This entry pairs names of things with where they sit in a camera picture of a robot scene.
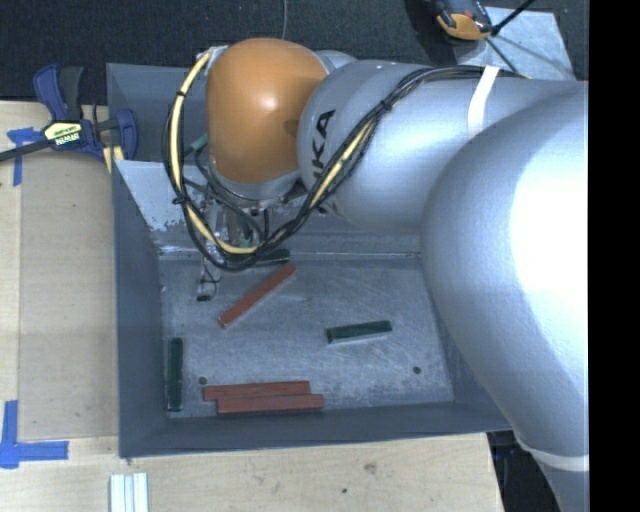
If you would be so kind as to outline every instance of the blue clamp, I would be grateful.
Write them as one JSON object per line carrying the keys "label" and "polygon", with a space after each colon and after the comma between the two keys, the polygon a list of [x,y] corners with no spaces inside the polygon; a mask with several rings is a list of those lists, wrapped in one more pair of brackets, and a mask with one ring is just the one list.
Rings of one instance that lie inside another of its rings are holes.
{"label": "blue clamp", "polygon": [[[33,77],[33,87],[40,103],[45,105],[51,114],[51,123],[40,131],[40,139],[27,145],[0,152],[0,162],[12,158],[51,148],[54,151],[75,151],[88,155],[101,162],[105,161],[105,144],[100,141],[100,132],[119,130],[113,134],[112,141],[119,136],[119,144],[126,159],[131,160],[138,149],[138,127],[133,111],[123,109],[116,112],[115,119],[98,123],[83,119],[82,108],[78,103],[78,89],[84,68],[81,66],[65,66],[50,64],[40,69]],[[21,163],[14,171],[21,181]]]}

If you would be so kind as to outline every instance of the white cable strap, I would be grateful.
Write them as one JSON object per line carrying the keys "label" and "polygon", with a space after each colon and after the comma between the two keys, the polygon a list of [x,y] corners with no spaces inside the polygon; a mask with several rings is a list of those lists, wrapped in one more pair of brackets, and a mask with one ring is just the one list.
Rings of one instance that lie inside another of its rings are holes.
{"label": "white cable strap", "polygon": [[[227,48],[229,48],[228,45],[212,46],[211,48],[206,50],[207,52],[211,52],[211,57],[209,57],[209,62],[207,63],[207,67],[204,69],[204,76],[207,76],[209,74],[209,69],[211,69],[211,66],[213,66],[213,63],[220,58],[220,55],[222,55]],[[206,52],[202,52],[196,55],[196,60],[202,57],[205,53]]]}
{"label": "white cable strap", "polygon": [[562,455],[555,455],[549,452],[543,452],[527,446],[523,443],[518,436],[516,440],[525,452],[529,452],[534,459],[551,466],[555,469],[561,469],[562,471],[572,471],[574,473],[586,473],[589,471],[589,454],[582,457],[563,457]]}
{"label": "white cable strap", "polygon": [[496,66],[485,67],[480,77],[480,82],[471,97],[467,114],[469,139],[473,139],[484,129],[484,109],[499,72],[500,68]]}

